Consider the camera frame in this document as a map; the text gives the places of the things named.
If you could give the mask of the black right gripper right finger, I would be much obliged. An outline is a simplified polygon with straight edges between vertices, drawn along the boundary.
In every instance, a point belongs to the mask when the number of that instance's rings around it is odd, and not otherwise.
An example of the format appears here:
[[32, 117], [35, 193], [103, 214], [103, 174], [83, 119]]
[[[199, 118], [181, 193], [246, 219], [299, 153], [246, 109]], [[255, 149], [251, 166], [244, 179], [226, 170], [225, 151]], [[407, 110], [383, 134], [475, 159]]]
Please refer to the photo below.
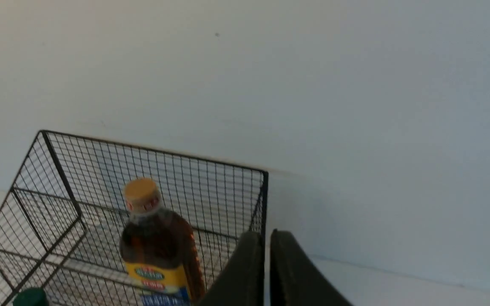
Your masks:
[[308, 258], [290, 231], [275, 229], [270, 242], [272, 306], [350, 306]]

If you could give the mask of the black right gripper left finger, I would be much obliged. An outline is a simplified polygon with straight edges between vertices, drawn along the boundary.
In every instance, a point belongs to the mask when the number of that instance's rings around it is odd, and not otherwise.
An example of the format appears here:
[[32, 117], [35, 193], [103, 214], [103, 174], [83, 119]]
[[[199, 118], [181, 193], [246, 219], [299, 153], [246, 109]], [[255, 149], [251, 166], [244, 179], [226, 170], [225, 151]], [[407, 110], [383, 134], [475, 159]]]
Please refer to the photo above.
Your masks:
[[253, 231], [243, 233], [228, 263], [199, 306], [262, 306], [264, 257], [262, 236]]

